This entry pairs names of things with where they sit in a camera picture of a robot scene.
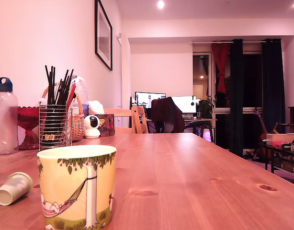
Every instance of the plastic cup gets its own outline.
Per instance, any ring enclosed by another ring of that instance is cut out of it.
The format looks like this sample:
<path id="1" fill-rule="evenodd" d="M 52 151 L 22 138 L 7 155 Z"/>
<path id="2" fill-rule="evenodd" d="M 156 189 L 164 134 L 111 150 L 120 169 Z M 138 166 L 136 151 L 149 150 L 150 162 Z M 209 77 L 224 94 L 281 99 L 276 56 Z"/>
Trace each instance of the plastic cup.
<path id="1" fill-rule="evenodd" d="M 7 206 L 31 191 L 33 181 L 23 172 L 16 172 L 9 176 L 7 182 L 0 187 L 0 205 Z"/>

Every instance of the red curtain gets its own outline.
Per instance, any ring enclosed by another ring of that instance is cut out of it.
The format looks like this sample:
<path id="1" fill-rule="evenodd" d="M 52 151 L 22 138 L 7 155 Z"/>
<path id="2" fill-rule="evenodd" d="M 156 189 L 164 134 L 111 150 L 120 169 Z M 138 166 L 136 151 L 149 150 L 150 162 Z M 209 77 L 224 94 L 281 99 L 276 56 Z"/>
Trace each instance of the red curtain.
<path id="1" fill-rule="evenodd" d="M 225 66 L 228 60 L 229 49 L 230 49 L 229 43 L 212 44 L 212 52 L 215 58 L 216 65 L 219 70 L 219 73 L 217 75 L 217 78 L 219 78 L 217 92 L 226 93 Z"/>

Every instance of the framed picture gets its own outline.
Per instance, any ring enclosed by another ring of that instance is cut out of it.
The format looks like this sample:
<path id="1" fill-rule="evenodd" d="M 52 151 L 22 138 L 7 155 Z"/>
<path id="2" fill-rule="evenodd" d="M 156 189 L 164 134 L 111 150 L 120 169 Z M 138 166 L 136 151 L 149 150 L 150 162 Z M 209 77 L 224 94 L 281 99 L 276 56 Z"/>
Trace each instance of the framed picture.
<path id="1" fill-rule="evenodd" d="M 112 26 L 100 0 L 95 0 L 95 54 L 113 70 Z"/>

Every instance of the yellow mug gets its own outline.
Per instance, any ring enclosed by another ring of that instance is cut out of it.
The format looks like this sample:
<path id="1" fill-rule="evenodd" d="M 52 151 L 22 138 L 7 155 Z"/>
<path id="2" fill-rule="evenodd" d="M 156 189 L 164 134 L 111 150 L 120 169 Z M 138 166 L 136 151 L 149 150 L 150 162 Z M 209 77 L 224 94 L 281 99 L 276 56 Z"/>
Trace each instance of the yellow mug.
<path id="1" fill-rule="evenodd" d="M 81 145 L 37 154 L 47 230 L 95 230 L 112 219 L 116 148 Z"/>

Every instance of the plastic bottle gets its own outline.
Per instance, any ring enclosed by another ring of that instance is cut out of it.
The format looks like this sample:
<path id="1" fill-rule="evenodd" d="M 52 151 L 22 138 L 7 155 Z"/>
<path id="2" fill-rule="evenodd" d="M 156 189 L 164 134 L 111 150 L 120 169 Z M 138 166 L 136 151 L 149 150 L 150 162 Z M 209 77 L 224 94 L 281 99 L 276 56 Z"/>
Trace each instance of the plastic bottle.
<path id="1" fill-rule="evenodd" d="M 84 117 L 86 117 L 89 115 L 89 93 L 88 88 L 86 86 L 86 82 L 82 77 L 77 76 L 76 73 L 72 75 L 72 80 L 72 83 L 76 83 L 75 92 L 77 95 L 79 95 L 83 107 Z M 77 100 L 75 100 L 73 106 L 78 107 Z"/>
<path id="2" fill-rule="evenodd" d="M 0 155 L 18 151 L 17 110 L 18 101 L 12 82 L 8 78 L 0 78 Z"/>

